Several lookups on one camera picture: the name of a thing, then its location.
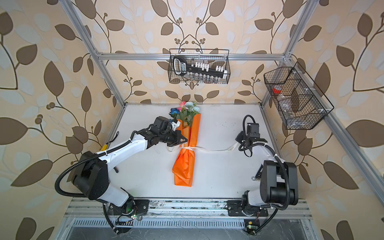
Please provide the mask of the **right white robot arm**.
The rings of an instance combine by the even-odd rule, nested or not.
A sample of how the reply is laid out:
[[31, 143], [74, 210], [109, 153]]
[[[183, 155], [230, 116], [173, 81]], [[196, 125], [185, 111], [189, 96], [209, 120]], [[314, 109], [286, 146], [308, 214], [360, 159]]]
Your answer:
[[299, 201], [297, 167], [283, 161], [267, 144], [267, 140], [260, 137], [259, 124], [243, 123], [243, 130], [236, 140], [240, 143], [239, 151], [250, 152], [248, 157], [253, 155], [256, 147], [260, 147], [267, 155], [254, 177], [260, 182], [259, 189], [243, 194], [242, 210], [250, 212], [253, 208], [262, 206], [285, 210], [289, 205], [296, 205]]

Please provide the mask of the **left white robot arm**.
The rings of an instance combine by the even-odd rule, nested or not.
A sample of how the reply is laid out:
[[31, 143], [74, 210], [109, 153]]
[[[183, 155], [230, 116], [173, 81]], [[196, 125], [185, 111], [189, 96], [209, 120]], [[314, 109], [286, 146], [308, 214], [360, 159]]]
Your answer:
[[[56, 192], [62, 196], [87, 198], [122, 207], [129, 202], [130, 194], [110, 183], [109, 172], [133, 155], [158, 143], [165, 143], [168, 147], [187, 143], [188, 139], [178, 129], [180, 125], [181, 122], [176, 119], [157, 117], [147, 128], [133, 131], [125, 142], [92, 154], [64, 170], [55, 182]], [[74, 173], [72, 184], [80, 193], [69, 193], [61, 188], [62, 179], [71, 172]]]

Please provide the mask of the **dark blue fake rose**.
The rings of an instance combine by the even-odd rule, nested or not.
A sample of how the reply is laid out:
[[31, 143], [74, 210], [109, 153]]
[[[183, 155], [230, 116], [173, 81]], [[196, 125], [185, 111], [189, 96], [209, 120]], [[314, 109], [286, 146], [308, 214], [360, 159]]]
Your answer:
[[170, 116], [172, 118], [176, 118], [179, 113], [180, 113], [180, 110], [178, 108], [171, 108]]

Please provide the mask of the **pale blue fake flower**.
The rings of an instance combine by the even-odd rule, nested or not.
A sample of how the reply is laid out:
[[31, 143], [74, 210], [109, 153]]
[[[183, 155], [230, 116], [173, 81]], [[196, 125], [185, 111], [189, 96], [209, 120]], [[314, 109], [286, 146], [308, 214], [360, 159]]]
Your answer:
[[201, 110], [197, 106], [197, 103], [195, 103], [195, 102], [186, 102], [184, 105], [184, 109], [186, 110], [185, 120], [191, 126], [193, 123], [193, 119], [194, 119], [195, 115], [200, 114]]

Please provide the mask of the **orange wrapping paper sheet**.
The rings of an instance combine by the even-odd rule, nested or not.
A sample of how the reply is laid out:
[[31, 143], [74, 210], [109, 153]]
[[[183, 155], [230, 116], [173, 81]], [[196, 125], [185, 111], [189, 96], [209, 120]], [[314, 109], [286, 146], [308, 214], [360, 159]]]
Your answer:
[[183, 121], [179, 120], [181, 125], [177, 130], [182, 132], [182, 135], [188, 139], [188, 142], [181, 145], [182, 149], [172, 168], [176, 186], [192, 187], [196, 154], [194, 150], [184, 149], [184, 147], [197, 146], [200, 121], [201, 114], [194, 116], [192, 127], [184, 127]]

